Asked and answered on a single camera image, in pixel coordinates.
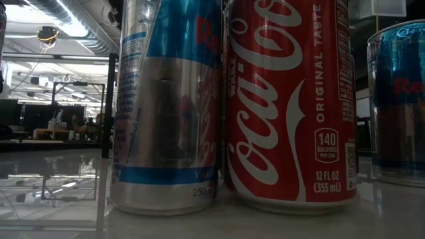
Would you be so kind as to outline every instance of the ceiling pipe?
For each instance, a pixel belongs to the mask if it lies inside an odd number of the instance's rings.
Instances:
[[[77,0],[24,1],[36,11],[49,16],[61,31],[71,37],[78,37],[77,42],[95,55],[107,56],[111,52],[120,51]]]

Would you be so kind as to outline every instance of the blue and silver can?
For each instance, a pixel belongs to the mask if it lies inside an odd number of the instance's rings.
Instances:
[[[126,0],[111,198],[174,215],[216,195],[219,0]]]
[[[369,39],[373,177],[425,186],[425,21]]]

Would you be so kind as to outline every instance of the barcode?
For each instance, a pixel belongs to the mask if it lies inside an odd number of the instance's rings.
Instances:
[[[356,145],[354,143],[345,144],[345,162],[347,167],[347,190],[356,189],[357,160]]]

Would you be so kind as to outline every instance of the can lid rim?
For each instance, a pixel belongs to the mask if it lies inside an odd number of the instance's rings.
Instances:
[[[382,30],[380,30],[379,32],[373,34],[371,37],[369,37],[369,39],[367,40],[367,42],[370,42],[371,40],[373,40],[374,38],[376,38],[377,36],[383,34],[384,32],[387,32],[389,30],[398,28],[398,27],[403,27],[405,25],[409,25],[409,24],[414,24],[414,23],[425,23],[425,19],[419,19],[419,20],[413,20],[413,21],[407,21],[407,22],[403,22],[403,23],[398,23],[395,24],[393,26],[389,26],[387,28],[384,28]]]

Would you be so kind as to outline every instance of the coca-cola can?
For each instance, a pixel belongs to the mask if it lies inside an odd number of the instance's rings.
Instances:
[[[357,194],[348,0],[234,0],[228,186],[272,212],[322,214]]]

